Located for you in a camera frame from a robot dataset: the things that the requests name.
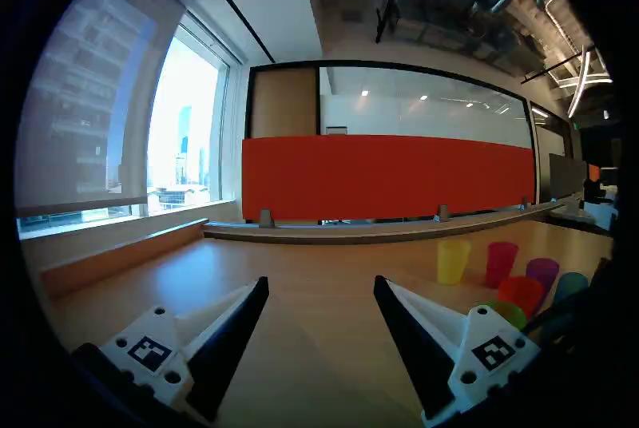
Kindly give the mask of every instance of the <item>ceiling light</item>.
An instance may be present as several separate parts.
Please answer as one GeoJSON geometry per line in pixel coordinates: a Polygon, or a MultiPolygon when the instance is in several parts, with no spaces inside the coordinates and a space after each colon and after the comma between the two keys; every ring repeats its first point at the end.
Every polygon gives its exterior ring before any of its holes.
{"type": "Polygon", "coordinates": [[[573,100],[570,102],[570,107],[568,108],[568,118],[572,118],[575,110],[577,110],[577,105],[579,104],[579,100],[581,99],[581,94],[584,91],[585,78],[588,77],[588,65],[590,63],[590,52],[586,51],[585,47],[582,47],[581,53],[584,54],[584,61],[581,64],[581,73],[579,74],[579,82],[577,83],[577,89],[574,92],[573,100]]]}
{"type": "MultiPolygon", "coordinates": [[[[564,85],[560,85],[559,89],[565,89],[566,87],[574,87],[576,84],[578,84],[579,82],[569,82],[567,84],[564,85]]],[[[591,79],[589,81],[585,81],[585,84],[612,84],[613,83],[613,79],[610,78],[603,78],[603,79],[591,79]]]]}
{"type": "Polygon", "coordinates": [[[536,114],[541,115],[544,118],[548,117],[548,114],[546,112],[542,112],[541,110],[535,109],[534,107],[533,107],[533,112],[535,112],[536,114]]]}

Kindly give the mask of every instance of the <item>glass wall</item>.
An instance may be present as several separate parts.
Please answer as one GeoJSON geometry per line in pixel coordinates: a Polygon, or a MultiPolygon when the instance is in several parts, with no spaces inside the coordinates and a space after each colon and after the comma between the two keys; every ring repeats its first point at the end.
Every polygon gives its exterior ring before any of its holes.
{"type": "Polygon", "coordinates": [[[485,141],[532,149],[523,100],[456,79],[406,70],[327,67],[321,130],[485,141]]]}

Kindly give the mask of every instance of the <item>sky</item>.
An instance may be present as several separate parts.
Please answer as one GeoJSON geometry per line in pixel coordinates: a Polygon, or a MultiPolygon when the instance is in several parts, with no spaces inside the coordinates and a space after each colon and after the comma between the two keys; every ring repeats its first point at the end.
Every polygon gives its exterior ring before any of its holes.
{"type": "Polygon", "coordinates": [[[217,69],[173,38],[157,85],[149,130],[149,171],[151,184],[175,184],[175,159],[180,110],[190,105],[187,176],[197,180],[200,148],[207,154],[208,167],[213,102],[217,69]]]}

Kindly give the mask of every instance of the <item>black frame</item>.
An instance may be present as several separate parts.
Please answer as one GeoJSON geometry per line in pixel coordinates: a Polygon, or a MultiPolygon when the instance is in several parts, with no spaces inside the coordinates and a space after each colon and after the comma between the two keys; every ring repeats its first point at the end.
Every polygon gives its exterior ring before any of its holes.
{"type": "Polygon", "coordinates": [[[508,97],[512,97],[523,104],[524,114],[526,117],[526,122],[528,123],[528,128],[530,130],[530,147],[533,150],[533,170],[534,170],[534,194],[535,200],[532,200],[532,204],[536,204],[537,198],[537,189],[538,189],[538,180],[537,180],[537,151],[535,149],[535,133],[534,123],[530,119],[530,111],[528,110],[528,100],[522,97],[521,95],[517,95],[514,92],[510,92],[509,90],[503,89],[501,87],[497,87],[496,85],[489,84],[488,82],[480,81],[474,79],[472,77],[468,77],[466,75],[461,75],[459,73],[448,72],[446,70],[441,69],[432,69],[430,67],[423,67],[421,65],[411,65],[411,64],[400,64],[397,62],[384,62],[384,61],[361,61],[361,60],[351,60],[351,59],[326,59],[326,60],[314,60],[314,61],[295,61],[295,62],[282,62],[280,64],[268,64],[268,65],[256,65],[255,67],[251,67],[251,70],[248,74],[248,90],[246,94],[246,114],[244,116],[244,139],[249,139],[251,137],[252,130],[252,116],[253,116],[253,89],[255,87],[255,76],[259,72],[266,72],[269,70],[279,70],[279,69],[307,69],[307,68],[315,68],[316,69],[316,120],[317,120],[317,134],[321,134],[321,104],[320,104],[320,68],[321,67],[363,67],[369,69],[390,69],[390,70],[405,70],[407,72],[417,72],[424,73],[426,75],[437,75],[440,77],[447,77],[457,81],[466,82],[468,84],[478,85],[483,87],[484,89],[494,90],[508,97]]]}

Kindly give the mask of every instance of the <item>wooden table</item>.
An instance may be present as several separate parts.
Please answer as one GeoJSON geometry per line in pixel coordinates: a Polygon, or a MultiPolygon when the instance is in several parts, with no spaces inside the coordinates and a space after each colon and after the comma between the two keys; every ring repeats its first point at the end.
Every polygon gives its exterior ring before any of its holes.
{"type": "Polygon", "coordinates": [[[466,313],[496,295],[482,286],[489,242],[519,245],[514,275],[548,256],[563,272],[591,277],[612,247],[608,237],[534,221],[454,238],[473,244],[454,287],[435,282],[442,239],[354,246],[198,240],[56,300],[56,328],[69,349],[100,344],[155,303],[183,313],[266,275],[271,295],[218,426],[419,427],[419,400],[373,297],[375,275],[466,313]]]}

